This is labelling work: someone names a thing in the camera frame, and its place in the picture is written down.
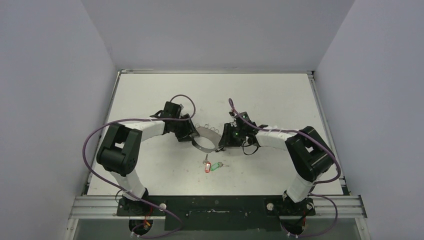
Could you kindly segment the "metal key holder ring plate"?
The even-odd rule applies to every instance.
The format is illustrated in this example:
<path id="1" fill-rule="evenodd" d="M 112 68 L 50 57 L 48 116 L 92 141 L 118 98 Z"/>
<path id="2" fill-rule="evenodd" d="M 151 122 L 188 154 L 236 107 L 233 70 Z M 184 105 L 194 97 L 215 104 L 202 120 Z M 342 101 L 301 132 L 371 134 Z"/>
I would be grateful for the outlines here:
<path id="1" fill-rule="evenodd" d="M 220 149 L 219 142 L 222 138 L 219 130 L 215 127 L 210 127 L 209 124 L 200 125 L 196 123 L 194 125 L 197 134 L 194 134 L 191 139 L 191 144 L 197 150 L 209 154 Z M 201 139 L 208 140 L 209 143 L 206 145 L 201 144 Z"/>

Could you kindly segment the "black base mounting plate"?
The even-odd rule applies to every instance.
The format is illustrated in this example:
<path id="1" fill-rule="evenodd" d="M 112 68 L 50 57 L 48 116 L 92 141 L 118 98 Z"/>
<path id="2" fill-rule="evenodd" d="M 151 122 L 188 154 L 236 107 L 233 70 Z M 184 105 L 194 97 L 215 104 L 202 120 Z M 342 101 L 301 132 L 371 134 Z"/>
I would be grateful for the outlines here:
<path id="1" fill-rule="evenodd" d="M 316 214 L 314 202 L 307 198 L 294 203 L 281 195 L 200 195 L 150 196 L 148 201 L 174 213 L 171 216 L 146 203 L 122 197 L 116 215 L 129 217 L 131 228 L 155 217 L 164 217 L 164 230 L 181 227 L 184 231 L 265 230 L 299 232 L 306 218 Z"/>

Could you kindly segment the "red tagged key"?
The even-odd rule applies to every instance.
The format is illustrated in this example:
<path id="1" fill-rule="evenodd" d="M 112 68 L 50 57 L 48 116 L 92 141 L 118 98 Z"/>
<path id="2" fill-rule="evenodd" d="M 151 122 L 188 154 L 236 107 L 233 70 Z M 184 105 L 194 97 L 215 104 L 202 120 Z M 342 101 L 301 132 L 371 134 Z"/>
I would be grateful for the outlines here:
<path id="1" fill-rule="evenodd" d="M 206 154 L 205 159 L 202 161 L 202 163 L 205 165 L 204 172 L 206 174 L 210 173 L 210 171 L 211 171 L 211 163 L 210 163 L 208 157 L 209 157 L 209 155 Z"/>

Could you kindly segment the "green tagged key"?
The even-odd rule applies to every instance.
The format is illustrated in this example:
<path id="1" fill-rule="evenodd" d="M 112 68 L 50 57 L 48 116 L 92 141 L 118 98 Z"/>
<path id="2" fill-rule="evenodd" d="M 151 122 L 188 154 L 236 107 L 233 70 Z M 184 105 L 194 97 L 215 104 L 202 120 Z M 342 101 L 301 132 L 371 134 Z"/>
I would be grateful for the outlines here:
<path id="1" fill-rule="evenodd" d="M 214 164 L 211 165 L 210 171 L 215 171 L 215 170 L 222 168 L 222 167 L 229 167 L 229 166 L 222 163 L 222 162 L 217 162 L 217 163 L 214 163 Z"/>

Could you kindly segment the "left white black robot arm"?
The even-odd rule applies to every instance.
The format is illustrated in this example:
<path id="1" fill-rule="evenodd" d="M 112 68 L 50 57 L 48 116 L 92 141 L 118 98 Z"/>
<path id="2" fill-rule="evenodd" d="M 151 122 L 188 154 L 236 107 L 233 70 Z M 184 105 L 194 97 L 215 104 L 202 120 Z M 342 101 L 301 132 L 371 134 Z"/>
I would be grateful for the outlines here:
<path id="1" fill-rule="evenodd" d="M 179 142 L 188 142 L 199 136 L 189 114 L 182 114 L 180 104 L 167 101 L 152 120 L 129 125 L 112 123 L 104 136 L 96 162 L 115 178 L 122 188 L 122 205 L 136 215 L 151 209 L 148 189 L 137 175 L 141 143 L 153 137 L 174 133 Z"/>

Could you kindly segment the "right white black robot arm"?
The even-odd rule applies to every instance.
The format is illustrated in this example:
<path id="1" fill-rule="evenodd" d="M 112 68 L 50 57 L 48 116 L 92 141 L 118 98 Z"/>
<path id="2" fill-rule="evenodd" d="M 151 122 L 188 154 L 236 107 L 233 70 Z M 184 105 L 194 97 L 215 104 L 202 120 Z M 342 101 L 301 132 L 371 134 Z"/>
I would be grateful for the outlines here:
<path id="1" fill-rule="evenodd" d="M 268 125 L 256 125 L 246 112 L 230 112 L 233 121 L 225 123 L 218 147 L 271 147 L 288 152 L 296 171 L 295 178 L 282 194 L 281 212 L 289 215 L 304 214 L 313 209 L 310 199 L 319 178 L 334 164 L 333 153 L 311 126 L 294 134 Z"/>

